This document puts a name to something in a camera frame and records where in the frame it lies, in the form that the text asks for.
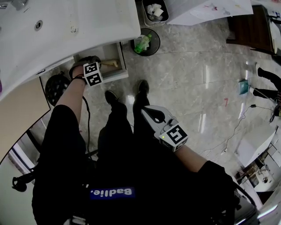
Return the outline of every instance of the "blue object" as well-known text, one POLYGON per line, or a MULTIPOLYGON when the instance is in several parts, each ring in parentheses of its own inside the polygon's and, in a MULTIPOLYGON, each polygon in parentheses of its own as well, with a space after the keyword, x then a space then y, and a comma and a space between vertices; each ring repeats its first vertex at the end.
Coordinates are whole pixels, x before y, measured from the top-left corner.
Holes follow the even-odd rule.
POLYGON ((239 94, 246 94, 249 91, 249 81, 248 80, 241 80, 239 81, 239 94))
POLYGON ((111 200, 119 198, 135 198, 135 188, 106 188, 106 189, 91 189, 91 200, 111 200))

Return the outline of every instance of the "black pants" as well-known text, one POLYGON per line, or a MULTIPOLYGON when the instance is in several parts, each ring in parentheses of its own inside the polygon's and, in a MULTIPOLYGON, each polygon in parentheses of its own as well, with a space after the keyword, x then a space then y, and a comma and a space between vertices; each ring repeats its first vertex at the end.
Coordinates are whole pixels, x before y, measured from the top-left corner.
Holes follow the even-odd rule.
POLYGON ((136 145, 153 141, 154 131, 141 114, 141 109, 146 105, 150 105, 146 94, 139 93, 133 105, 134 134, 127 120, 126 106, 120 102, 112 105, 108 122, 98 138, 99 167, 115 164, 116 161, 131 160, 136 145))
MULTIPOLYGON (((258 69, 258 75, 270 80, 275 85, 275 87, 278 89, 278 91, 281 91, 280 77, 278 77, 277 75, 275 75, 271 72, 265 71, 261 68, 258 69)), ((278 91, 267 90, 267 89, 258 89, 258 88, 256 88, 256 89, 273 100, 275 100, 277 98, 278 91)), ((254 96, 266 98, 261 93, 257 92, 256 90, 254 90, 254 92, 253 92, 254 96)))

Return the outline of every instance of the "black shoe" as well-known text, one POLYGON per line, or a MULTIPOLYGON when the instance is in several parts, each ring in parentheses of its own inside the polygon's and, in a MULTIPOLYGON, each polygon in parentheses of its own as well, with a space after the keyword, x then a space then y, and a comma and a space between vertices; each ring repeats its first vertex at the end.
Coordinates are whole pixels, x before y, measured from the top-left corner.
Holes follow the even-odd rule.
POLYGON ((149 93, 149 85, 148 85, 148 82, 146 80, 142 80, 139 83, 139 86, 137 88, 137 92, 138 93, 145 93, 146 95, 148 95, 148 93, 149 93))
POLYGON ((105 99, 108 104, 112 106, 115 102, 118 101, 117 95, 113 91, 106 91, 105 92, 105 99))

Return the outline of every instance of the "black cable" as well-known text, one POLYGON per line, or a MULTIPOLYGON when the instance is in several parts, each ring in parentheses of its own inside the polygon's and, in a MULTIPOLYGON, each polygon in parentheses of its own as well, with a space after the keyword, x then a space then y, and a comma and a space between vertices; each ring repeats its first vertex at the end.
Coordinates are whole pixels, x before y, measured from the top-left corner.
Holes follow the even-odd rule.
POLYGON ((275 115, 273 114, 272 117, 271 117, 271 119, 269 120, 269 123, 272 123, 273 120, 274 120, 274 118, 275 118, 275 115))
POLYGON ((93 160, 92 157, 91 157, 90 149, 89 149, 89 147, 90 147, 90 116, 91 116, 91 113, 90 113, 90 108, 89 108, 88 102, 87 102, 87 100, 85 99, 84 96, 83 96, 83 100, 84 100, 84 102, 86 104, 86 108, 87 108, 87 111, 88 111, 88 114, 89 114, 89 116, 88 116, 88 143, 87 143, 87 151, 88 151, 88 154, 89 154, 89 158, 91 160, 93 160))
POLYGON ((243 113, 244 118, 242 118, 242 119, 239 121, 238 125, 234 128, 233 135, 232 135, 230 138, 227 139, 227 143, 228 143, 229 139, 233 138, 233 136, 235 135, 235 130, 236 130, 236 128, 239 126, 239 124, 241 123, 241 121, 246 118, 245 113, 248 111, 249 108, 252 108, 252 106, 249 106, 249 107, 247 108, 247 110, 243 113))
MULTIPOLYGON (((256 105, 256 107, 259 107, 259 108, 262 108, 262 109, 268 109, 268 108, 260 107, 260 106, 257 106, 257 105, 256 105)), ((268 109, 268 110, 271 110, 273 112, 272 109, 268 109)))

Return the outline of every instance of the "sink countertop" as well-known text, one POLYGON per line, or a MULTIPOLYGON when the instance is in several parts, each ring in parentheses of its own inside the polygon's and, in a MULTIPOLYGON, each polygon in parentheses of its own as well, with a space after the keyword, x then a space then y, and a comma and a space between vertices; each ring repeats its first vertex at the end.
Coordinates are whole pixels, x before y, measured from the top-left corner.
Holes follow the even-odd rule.
POLYGON ((134 0, 29 0, 0 14, 2 100, 43 69, 81 51, 141 33, 134 0), (43 25, 39 31, 37 21, 43 25))

